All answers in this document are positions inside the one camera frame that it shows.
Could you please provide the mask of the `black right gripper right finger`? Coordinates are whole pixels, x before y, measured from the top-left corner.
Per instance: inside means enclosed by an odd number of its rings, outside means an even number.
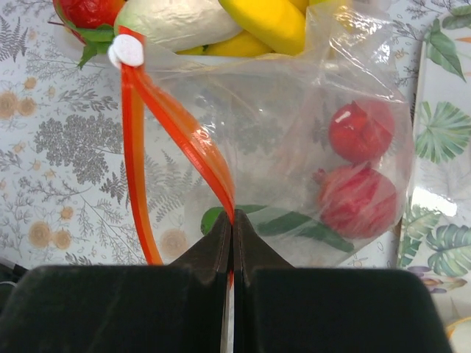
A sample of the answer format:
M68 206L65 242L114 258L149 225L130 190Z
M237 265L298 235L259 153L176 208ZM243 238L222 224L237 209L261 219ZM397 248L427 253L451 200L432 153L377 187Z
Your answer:
M431 295L411 272L295 268L235 212L235 352L449 352Z

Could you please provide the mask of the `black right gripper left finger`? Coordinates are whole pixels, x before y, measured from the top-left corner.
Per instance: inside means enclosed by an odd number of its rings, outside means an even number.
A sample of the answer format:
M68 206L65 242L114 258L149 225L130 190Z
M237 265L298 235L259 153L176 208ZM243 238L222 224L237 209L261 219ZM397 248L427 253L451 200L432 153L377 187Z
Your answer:
M231 226L170 265L48 265L1 311L3 352L225 352Z

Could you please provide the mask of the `green toy cucumber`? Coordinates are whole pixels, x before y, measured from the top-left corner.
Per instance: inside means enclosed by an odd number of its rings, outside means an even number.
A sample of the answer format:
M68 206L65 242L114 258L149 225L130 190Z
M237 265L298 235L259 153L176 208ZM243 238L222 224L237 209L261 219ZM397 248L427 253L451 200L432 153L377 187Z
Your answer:
M354 249L338 232L309 215L263 204L239 204L236 209L246 215L255 233L264 240L301 238L316 240L344 253Z

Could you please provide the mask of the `red toy pomegranate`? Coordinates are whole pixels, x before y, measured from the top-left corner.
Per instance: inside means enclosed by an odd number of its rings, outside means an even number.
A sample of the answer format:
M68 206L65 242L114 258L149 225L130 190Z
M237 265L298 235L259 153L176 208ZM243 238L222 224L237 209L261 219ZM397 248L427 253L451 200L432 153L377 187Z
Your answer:
M345 238L374 238L397 217L397 189L370 167L343 165L314 174L320 189L316 203L323 224Z

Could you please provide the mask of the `clear zip top bag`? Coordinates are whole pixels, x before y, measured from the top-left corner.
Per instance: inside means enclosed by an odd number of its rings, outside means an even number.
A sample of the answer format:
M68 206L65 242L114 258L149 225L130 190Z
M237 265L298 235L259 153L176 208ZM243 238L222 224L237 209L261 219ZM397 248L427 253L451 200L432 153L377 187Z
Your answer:
M320 4L307 11L302 53L289 57L311 52L333 61L335 68L162 73L123 65L124 165L148 264L183 254L209 233L221 214L234 222L239 204L286 208L322 223L314 174L343 165L370 167L391 180L397 189L392 229L406 205L414 147L409 105L394 83L391 49L392 21L386 13L363 4ZM351 163L332 149L328 127L339 108L358 99L389 104L395 131L379 159ZM170 227L150 219L152 180L145 172L145 156L152 146L144 128L146 113L173 140L184 170L202 180L199 186L187 182L177 188L186 240L171 238ZM310 239L265 241L293 265L335 266L379 236L342 236L354 245L350 253ZM176 253L166 251L166 245L176 245Z

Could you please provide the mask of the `red toy strawberry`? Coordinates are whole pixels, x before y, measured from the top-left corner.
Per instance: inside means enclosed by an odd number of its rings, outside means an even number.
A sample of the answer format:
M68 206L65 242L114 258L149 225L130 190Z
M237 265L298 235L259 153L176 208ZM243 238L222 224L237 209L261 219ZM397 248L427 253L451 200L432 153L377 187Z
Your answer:
M115 37L114 23L123 0L54 0L55 12L82 44L78 67L98 54L105 54Z

